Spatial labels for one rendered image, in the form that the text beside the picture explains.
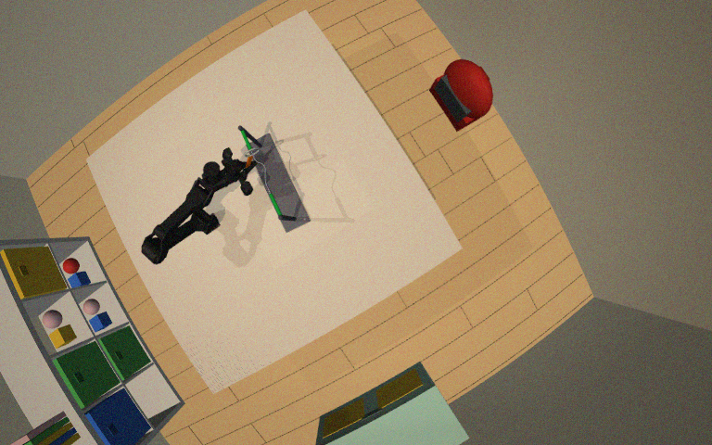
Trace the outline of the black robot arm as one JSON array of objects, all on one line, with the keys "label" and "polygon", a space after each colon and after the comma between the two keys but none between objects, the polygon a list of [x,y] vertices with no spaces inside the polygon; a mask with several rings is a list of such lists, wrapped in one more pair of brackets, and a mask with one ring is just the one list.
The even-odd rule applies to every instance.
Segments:
[{"label": "black robot arm", "polygon": [[[221,172],[222,174],[226,173],[228,176],[225,178],[227,182],[240,177],[238,174],[242,171],[242,167],[238,165],[237,159],[227,157],[222,160],[222,165],[225,168]],[[224,187],[220,169],[220,166],[215,161],[205,164],[202,179],[198,176],[197,180],[194,181],[193,187],[186,195],[185,202],[162,224],[155,226],[153,233],[145,238],[141,246],[142,254],[153,264],[157,265],[163,262],[169,249],[182,242],[195,231],[202,231],[208,235],[214,229],[220,227],[217,216],[214,216],[214,213],[209,215],[203,210],[210,204],[214,193]],[[181,225],[190,216],[190,220]],[[153,238],[154,235],[157,237]]]}]

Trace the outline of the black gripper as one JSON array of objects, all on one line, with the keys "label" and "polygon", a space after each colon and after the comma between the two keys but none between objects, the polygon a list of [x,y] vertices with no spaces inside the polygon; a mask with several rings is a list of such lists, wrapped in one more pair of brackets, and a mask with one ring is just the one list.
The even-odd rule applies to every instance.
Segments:
[{"label": "black gripper", "polygon": [[[227,147],[222,153],[222,157],[224,159],[227,157],[230,157],[232,159],[232,156],[233,156],[233,153],[232,153],[230,147]],[[252,160],[250,166],[245,168],[247,162],[239,161],[239,159],[237,159],[237,161],[238,161],[238,165],[240,165],[242,167],[242,172],[238,174],[240,177],[236,180],[227,182],[225,178],[227,178],[228,176],[226,175],[226,173],[222,174],[222,172],[220,171],[222,183],[223,183],[223,186],[227,186],[227,185],[231,184],[232,182],[236,182],[237,180],[239,180],[239,183],[241,183],[240,189],[244,193],[244,196],[248,196],[251,194],[251,192],[253,190],[250,182],[246,181],[248,178],[248,173],[258,164],[258,162],[256,162],[255,160]]]}]

